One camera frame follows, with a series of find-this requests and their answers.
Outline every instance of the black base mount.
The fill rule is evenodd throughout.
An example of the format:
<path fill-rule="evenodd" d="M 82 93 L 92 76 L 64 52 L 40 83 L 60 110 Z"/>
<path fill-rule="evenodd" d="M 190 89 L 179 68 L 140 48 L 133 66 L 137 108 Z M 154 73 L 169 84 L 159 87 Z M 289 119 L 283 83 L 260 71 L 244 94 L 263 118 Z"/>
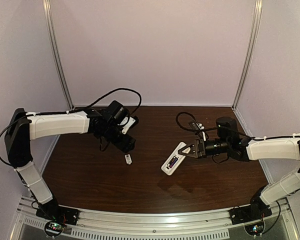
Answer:
<path fill-rule="evenodd" d="M 59 211 L 60 211 L 60 215 L 57 217 L 57 219 L 51 219 L 41 209 L 38 209 L 35 215 L 50 221 L 56 221 L 57 223 L 60 224 L 64 223 L 66 225 L 74 225 L 74 226 L 77 224 L 79 210 L 69 208 L 69 207 L 59 206 Z"/>
<path fill-rule="evenodd" d="M 272 211 L 269 208 L 264 209 L 262 213 L 263 216 L 255 216 L 255 214 L 252 214 L 251 205 L 235 207 L 229 211 L 232 225 L 259 220 L 262 217 L 269 217 L 272 215 Z"/>

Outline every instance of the white device with screen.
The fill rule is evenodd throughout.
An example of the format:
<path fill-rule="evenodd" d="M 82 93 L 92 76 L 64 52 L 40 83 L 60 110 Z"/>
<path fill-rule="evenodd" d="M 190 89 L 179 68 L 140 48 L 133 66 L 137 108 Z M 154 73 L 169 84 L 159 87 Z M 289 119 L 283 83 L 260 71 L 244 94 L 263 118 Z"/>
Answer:
<path fill-rule="evenodd" d="M 186 158 L 186 156 L 178 154 L 179 149 L 185 147 L 186 145 L 187 144 L 181 141 L 171 153 L 171 155 L 167 158 L 167 160 L 164 162 L 164 164 L 161 166 L 161 170 L 164 171 L 165 174 L 169 176 L 172 175 L 175 172 L 175 170 L 179 167 L 179 165 L 183 162 L 183 160 Z M 187 148 L 183 152 L 187 154 L 189 153 L 189 151 L 190 148 Z"/>

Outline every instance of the white backdrop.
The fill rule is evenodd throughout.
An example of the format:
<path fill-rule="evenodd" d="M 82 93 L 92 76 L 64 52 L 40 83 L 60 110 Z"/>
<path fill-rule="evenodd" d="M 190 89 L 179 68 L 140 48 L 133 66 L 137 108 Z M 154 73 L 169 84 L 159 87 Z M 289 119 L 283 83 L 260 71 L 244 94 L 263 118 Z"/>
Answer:
<path fill-rule="evenodd" d="M 42 0 L 0 1 L 0 132 L 16 108 L 26 111 L 67 109 L 59 83 Z M 55 137 L 31 142 L 31 153 L 39 169 Z M 0 142 L 4 159 L 4 141 Z M 8 239 L 22 193 L 18 175 L 0 162 L 0 240 Z"/>
<path fill-rule="evenodd" d="M 300 133 L 300 0 L 263 0 L 259 35 L 238 105 L 255 136 Z M 300 162 L 267 160 L 274 181 Z M 300 231 L 300 192 L 289 197 Z"/>
<path fill-rule="evenodd" d="M 52 1 L 74 105 L 128 87 L 144 105 L 231 106 L 254 6 L 254 0 Z M 116 97 L 138 102 L 131 93 Z"/>

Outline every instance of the black cable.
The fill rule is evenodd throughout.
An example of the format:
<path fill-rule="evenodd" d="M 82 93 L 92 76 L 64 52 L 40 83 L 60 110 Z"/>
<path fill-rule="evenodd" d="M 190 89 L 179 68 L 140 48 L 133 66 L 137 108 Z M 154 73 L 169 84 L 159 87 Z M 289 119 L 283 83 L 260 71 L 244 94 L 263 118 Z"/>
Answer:
<path fill-rule="evenodd" d="M 275 201 L 275 202 L 276 202 L 276 204 L 278 204 L 278 207 L 279 207 L 279 214 L 278 214 L 278 216 L 276 217 L 276 219 L 275 219 L 274 223 L 272 224 L 272 226 L 269 227 L 266 231 L 264 231 L 264 232 L 262 233 L 262 235 L 264 235 L 264 234 L 266 234 L 267 232 L 269 232 L 269 231 L 276 225 L 276 223 L 277 223 L 278 220 L 279 220 L 279 217 L 280 217 L 280 214 L 281 214 L 281 206 L 280 206 L 280 204 L 279 204 L 278 201 Z"/>
<path fill-rule="evenodd" d="M 215 156 L 216 156 L 216 155 L 212 155 L 212 161 L 213 161 L 215 164 L 222 164 L 222 163 L 224 163 L 224 162 L 226 162 L 226 161 L 229 160 L 229 157 L 227 156 L 226 159 L 224 159 L 224 160 L 222 160 L 222 161 L 216 161 L 216 160 L 214 159 Z"/>
<path fill-rule="evenodd" d="M 104 148 L 102 148 L 103 143 L 102 143 L 102 136 L 101 136 L 101 137 L 100 137 L 100 146 L 99 146 L 99 150 L 100 150 L 101 152 L 104 152 L 105 150 L 107 150 L 107 148 L 109 147 L 109 145 L 110 145 L 110 142 L 108 141 L 108 142 L 106 143 L 106 146 L 105 146 Z"/>
<path fill-rule="evenodd" d="M 188 112 L 179 112 L 176 116 L 175 116 L 175 122 L 176 124 L 183 130 L 185 131 L 188 131 L 188 132 L 193 132 L 193 133 L 199 133 L 199 132 L 209 132 L 209 131 L 213 131 L 213 130 L 217 130 L 217 129 L 227 129 L 233 133 L 236 133 L 236 134 L 239 134 L 241 136 L 244 136 L 246 138 L 249 138 L 251 140 L 254 140 L 254 141 L 264 141 L 264 140 L 271 140 L 271 139 L 283 139 L 283 138 L 300 138 L 300 135 L 286 135 L 286 136 L 271 136 L 271 137 L 266 137 L 265 139 L 264 138 L 257 138 L 254 137 L 254 136 L 249 136 L 243 132 L 240 132 L 240 131 L 236 131 L 236 130 L 233 130 L 229 127 L 225 127 L 225 126 L 218 126 L 218 127 L 211 127 L 211 128 L 206 128 L 206 129 L 203 129 L 203 130 L 195 130 L 195 129 L 192 129 L 192 128 L 187 128 L 187 127 L 184 127 L 181 125 L 181 123 L 179 122 L 179 116 L 182 115 L 182 114 L 188 114 L 188 115 L 191 115 L 193 116 L 191 113 L 188 113 Z"/>
<path fill-rule="evenodd" d="M 84 108 L 81 108 L 81 109 L 77 109 L 77 110 L 72 110 L 72 111 L 69 111 L 69 113 L 73 114 L 73 113 L 77 113 L 77 112 L 80 112 L 82 110 L 86 110 L 86 109 L 89 109 L 91 107 L 93 107 L 93 105 L 95 105 L 96 103 L 100 102 L 102 99 L 104 99 L 105 97 L 109 96 L 110 94 L 113 94 L 117 91 L 128 91 L 128 92 L 132 92 L 132 93 L 135 93 L 138 95 L 139 97 L 139 103 L 138 105 L 135 107 L 135 109 L 132 111 L 131 115 L 134 114 L 138 108 L 140 107 L 141 105 L 141 102 L 142 102 L 142 97 L 141 97 L 141 94 L 133 89 L 130 89 L 130 88 L 125 88 L 125 87 L 119 87 L 119 88 L 116 88 L 112 91 L 109 91 L 108 93 L 106 93 L 105 95 L 99 97 L 97 100 L 95 100 L 93 103 L 89 104 L 88 106 L 85 106 Z"/>
<path fill-rule="evenodd" d="M 23 117 L 21 117 L 21 118 L 15 120 L 15 121 L 13 121 L 12 123 L 10 123 L 8 126 L 6 126 L 6 127 L 0 132 L 0 138 L 1 138 L 1 136 L 2 136 L 9 128 L 11 128 L 14 124 L 16 124 L 20 119 L 23 119 L 23 118 L 26 118 L 26 117 L 32 117 L 32 116 L 33 116 L 33 114 L 25 115 L 25 116 L 23 116 Z M 0 155 L 0 161 L 3 162 L 5 165 L 8 165 L 8 166 L 12 167 L 12 165 L 11 165 L 10 163 L 6 162 L 6 161 L 1 157 L 1 155 Z"/>
<path fill-rule="evenodd" d="M 195 118 L 195 116 L 194 116 L 193 114 L 187 112 L 187 111 L 181 111 L 181 112 L 178 113 L 177 117 L 175 118 L 175 121 L 176 121 L 176 123 L 178 124 L 178 126 L 179 126 L 180 128 L 182 128 L 183 130 L 185 130 L 185 129 L 191 129 L 191 130 L 194 130 L 194 131 L 191 131 L 191 132 L 193 132 L 196 136 L 198 136 L 199 138 L 201 138 L 201 139 L 204 140 L 204 137 L 201 135 L 201 133 L 202 133 L 202 132 L 205 132 L 206 130 L 204 130 L 204 131 L 202 131 L 202 130 L 195 130 L 195 129 L 192 129 L 192 128 L 186 128 L 186 127 L 182 126 L 181 123 L 179 122 L 179 116 L 180 116 L 180 115 L 188 115 L 188 116 L 190 116 L 190 117 L 194 120 L 194 122 L 197 124 L 198 121 L 197 121 L 197 119 Z"/>
<path fill-rule="evenodd" d="M 31 203 L 31 207 L 32 207 L 33 209 L 35 209 L 35 210 L 39 210 L 38 207 L 34 207 L 34 203 L 38 204 L 38 203 L 37 203 L 37 200 L 34 200 L 34 201 Z"/>

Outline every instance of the wooden table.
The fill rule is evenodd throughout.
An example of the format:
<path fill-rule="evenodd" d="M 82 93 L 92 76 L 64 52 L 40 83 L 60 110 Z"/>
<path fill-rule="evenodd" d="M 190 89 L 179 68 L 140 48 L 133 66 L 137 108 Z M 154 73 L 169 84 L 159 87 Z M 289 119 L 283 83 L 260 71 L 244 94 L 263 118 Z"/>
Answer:
<path fill-rule="evenodd" d="M 136 112 L 139 124 L 128 132 L 136 139 L 131 165 L 113 145 L 100 152 L 92 134 L 62 135 L 44 171 L 46 183 L 62 205 L 109 212 L 183 213 L 248 204 L 267 184 L 258 161 L 215 164 L 210 157 L 186 157 L 172 176 L 161 171 L 180 141 L 197 138 L 175 123 L 181 111 L 206 128 L 215 127 L 218 117 L 235 118 L 230 107 L 142 106 Z M 180 120 L 187 126 L 190 119 Z"/>

